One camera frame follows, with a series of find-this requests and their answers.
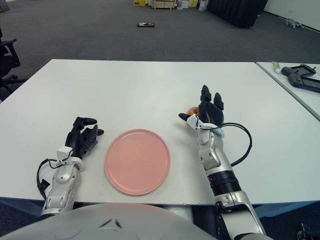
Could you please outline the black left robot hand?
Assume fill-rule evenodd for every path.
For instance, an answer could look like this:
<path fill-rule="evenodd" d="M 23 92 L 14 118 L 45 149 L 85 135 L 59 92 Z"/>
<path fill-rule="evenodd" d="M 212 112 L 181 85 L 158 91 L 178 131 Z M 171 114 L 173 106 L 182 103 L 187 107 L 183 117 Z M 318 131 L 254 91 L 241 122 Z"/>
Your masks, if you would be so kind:
<path fill-rule="evenodd" d="M 104 134 L 98 128 L 97 120 L 88 117 L 77 117 L 68 133 L 65 146 L 72 148 L 72 157 L 82 159 L 98 143 L 97 137 Z"/>

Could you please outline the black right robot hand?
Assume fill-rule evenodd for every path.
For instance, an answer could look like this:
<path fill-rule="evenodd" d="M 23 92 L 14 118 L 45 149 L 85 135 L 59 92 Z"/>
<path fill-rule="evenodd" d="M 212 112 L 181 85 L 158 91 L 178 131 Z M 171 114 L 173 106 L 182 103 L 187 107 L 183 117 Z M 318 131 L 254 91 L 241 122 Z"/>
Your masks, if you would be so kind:
<path fill-rule="evenodd" d="M 214 97 L 212 97 L 209 88 L 203 85 L 200 104 L 190 108 L 187 113 L 179 113 L 178 116 L 186 122 L 190 116 L 195 114 L 203 123 L 214 124 L 219 127 L 224 123 L 223 110 L 224 103 L 221 95 L 216 92 Z"/>

